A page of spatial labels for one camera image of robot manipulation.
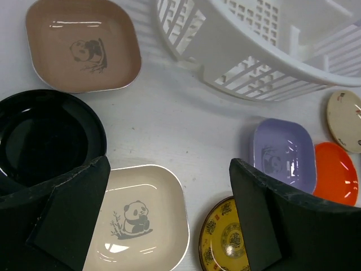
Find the brown square panda plate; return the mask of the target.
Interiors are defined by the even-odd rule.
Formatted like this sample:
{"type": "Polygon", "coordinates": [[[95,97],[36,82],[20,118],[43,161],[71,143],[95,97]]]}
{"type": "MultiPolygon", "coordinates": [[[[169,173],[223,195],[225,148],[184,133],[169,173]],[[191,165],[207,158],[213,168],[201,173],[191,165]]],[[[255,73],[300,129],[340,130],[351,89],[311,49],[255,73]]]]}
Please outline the brown square panda plate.
{"type": "Polygon", "coordinates": [[[122,89],[140,73],[134,24],[112,1],[36,1],[25,27],[34,71],[55,90],[122,89]]]}

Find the cream square panda plate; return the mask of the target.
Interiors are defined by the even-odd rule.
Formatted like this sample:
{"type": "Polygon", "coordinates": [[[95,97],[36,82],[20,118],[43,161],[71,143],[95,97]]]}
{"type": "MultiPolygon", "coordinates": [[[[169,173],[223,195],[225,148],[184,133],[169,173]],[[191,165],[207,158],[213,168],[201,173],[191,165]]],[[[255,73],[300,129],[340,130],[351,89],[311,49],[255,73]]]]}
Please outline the cream square panda plate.
{"type": "Polygon", "coordinates": [[[179,179],[160,165],[110,172],[84,270],[174,270],[190,244],[179,179]]]}

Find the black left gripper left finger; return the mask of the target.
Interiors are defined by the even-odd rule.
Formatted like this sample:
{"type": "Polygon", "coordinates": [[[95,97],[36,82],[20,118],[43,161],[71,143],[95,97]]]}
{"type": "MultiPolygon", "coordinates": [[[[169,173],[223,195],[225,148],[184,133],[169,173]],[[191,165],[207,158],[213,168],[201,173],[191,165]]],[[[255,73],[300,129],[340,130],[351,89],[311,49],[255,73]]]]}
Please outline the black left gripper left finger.
{"type": "Polygon", "coordinates": [[[1,270],[82,270],[110,174],[100,156],[1,194],[1,270]]]}

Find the yellow round patterned plate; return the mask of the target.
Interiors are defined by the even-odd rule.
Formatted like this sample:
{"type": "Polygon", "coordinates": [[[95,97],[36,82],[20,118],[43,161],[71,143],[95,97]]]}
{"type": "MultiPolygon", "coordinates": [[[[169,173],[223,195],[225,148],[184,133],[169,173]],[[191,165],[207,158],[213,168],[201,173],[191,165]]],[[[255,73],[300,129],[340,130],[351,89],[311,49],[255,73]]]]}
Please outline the yellow round patterned plate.
{"type": "Polygon", "coordinates": [[[202,270],[250,270],[233,196],[207,215],[199,238],[199,259],[202,270]]]}

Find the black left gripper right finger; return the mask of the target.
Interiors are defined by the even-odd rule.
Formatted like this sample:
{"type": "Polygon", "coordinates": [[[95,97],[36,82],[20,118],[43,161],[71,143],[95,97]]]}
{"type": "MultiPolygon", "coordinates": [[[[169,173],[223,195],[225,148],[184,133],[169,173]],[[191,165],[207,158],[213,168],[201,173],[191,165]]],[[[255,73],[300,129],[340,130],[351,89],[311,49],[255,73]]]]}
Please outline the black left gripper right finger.
{"type": "Polygon", "coordinates": [[[282,183],[245,161],[229,167],[251,270],[359,270],[360,209],[282,183]]]}

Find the purple square panda plate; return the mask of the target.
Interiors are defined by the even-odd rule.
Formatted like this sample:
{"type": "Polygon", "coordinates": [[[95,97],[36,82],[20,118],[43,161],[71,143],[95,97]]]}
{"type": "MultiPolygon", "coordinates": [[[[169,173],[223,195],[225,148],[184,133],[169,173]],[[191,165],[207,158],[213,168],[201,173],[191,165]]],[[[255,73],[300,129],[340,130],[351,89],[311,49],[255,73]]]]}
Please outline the purple square panda plate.
{"type": "Polygon", "coordinates": [[[249,164],[305,193],[312,194],[316,188],[314,144],[308,131],[298,123],[262,120],[250,138],[249,164]]]}

